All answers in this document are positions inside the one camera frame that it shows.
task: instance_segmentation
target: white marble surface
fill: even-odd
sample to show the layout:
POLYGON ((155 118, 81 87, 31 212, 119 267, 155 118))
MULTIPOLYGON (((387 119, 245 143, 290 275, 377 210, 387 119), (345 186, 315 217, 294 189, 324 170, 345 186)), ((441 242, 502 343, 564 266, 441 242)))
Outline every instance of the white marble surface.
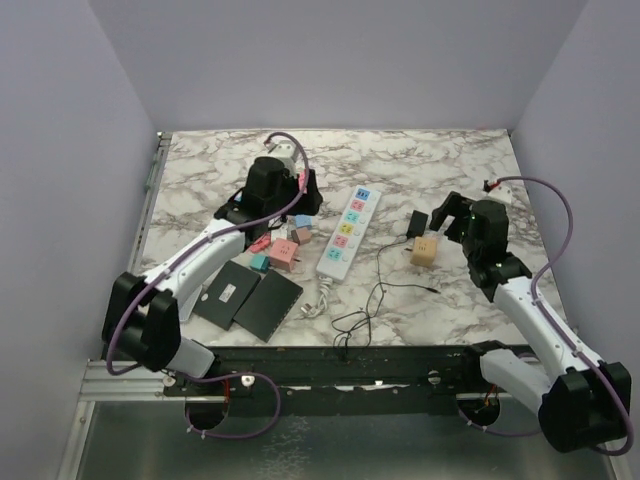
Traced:
MULTIPOLYGON (((143 250, 143 270, 169 258, 192 240, 213 212, 245 181, 248 167, 264 154, 266 131, 180 132, 173 136, 160 193, 143 250)), ((493 131, 291 131, 306 147, 318 174, 324 204, 314 219, 313 240, 300 248, 301 262, 287 274, 304 288, 297 305, 271 338, 272 346, 328 346, 336 332, 330 320, 364 306, 375 283, 375 254, 406 231, 414 209, 431 213, 451 190, 479 199, 484 179, 518 174, 507 133, 493 131), (383 193, 377 213, 345 283, 334 285, 329 312, 303 317, 300 306, 315 303, 315 266, 327 238, 357 184, 383 193)), ((522 184, 514 185, 509 208, 510 251, 532 271, 546 254, 522 184)), ((524 343, 515 326, 485 299, 469 279, 460 245, 438 234, 438 257, 430 269, 409 264, 404 247, 381 256, 383 278, 440 290, 390 288, 373 320, 373 345, 467 344, 495 339, 524 343)), ((248 264, 249 253, 236 259, 248 264)), ((561 309, 553 279, 541 282, 551 304, 561 309)), ((351 320, 342 325, 348 326, 351 320)), ((206 345, 264 345, 238 325, 226 332, 192 315, 183 334, 206 345)), ((353 345, 365 340, 365 329, 353 345)))

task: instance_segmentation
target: wall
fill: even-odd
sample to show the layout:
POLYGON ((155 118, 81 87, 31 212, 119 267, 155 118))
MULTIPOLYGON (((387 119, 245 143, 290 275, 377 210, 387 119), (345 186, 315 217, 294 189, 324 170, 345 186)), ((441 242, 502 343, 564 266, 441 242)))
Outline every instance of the wall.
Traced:
POLYGON ((86 0, 0 16, 0 477, 55 478, 157 138, 86 0))
POLYGON ((159 129, 513 128, 585 0, 92 0, 159 129))
MULTIPOLYGON (((575 233, 554 270, 567 314, 607 360, 635 378, 640 428, 640 3, 591 0, 513 135, 523 173, 552 180, 571 201, 575 233)), ((531 189, 550 249, 566 224, 552 194, 531 189)), ((629 455, 640 475, 640 448, 629 455)))

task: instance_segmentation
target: label sticker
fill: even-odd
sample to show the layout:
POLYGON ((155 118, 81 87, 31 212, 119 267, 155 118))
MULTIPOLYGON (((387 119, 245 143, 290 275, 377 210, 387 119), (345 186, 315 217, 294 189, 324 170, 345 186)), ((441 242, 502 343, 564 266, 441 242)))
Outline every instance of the label sticker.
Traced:
POLYGON ((222 294, 220 295, 219 300, 223 303, 227 303, 231 298, 231 295, 233 295, 233 292, 235 291, 236 291, 235 285, 228 284, 222 291, 222 294))

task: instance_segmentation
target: white power strip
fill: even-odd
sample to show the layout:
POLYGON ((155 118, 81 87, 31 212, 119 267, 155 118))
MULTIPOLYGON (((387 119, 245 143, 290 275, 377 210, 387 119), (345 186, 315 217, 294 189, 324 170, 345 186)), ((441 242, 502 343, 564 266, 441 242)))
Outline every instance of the white power strip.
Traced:
POLYGON ((316 267, 320 276, 344 281, 380 201, 380 192, 358 185, 316 267))

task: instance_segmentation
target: power adapter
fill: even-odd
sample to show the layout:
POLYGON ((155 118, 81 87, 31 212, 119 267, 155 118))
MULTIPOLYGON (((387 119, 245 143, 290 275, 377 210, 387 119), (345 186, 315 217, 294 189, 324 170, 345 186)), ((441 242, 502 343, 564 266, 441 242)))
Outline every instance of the power adapter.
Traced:
POLYGON ((407 238, 421 237, 424 235, 424 231, 427 229, 427 222, 429 221, 429 215, 426 213, 414 210, 411 214, 411 220, 409 220, 409 228, 407 229, 407 238))

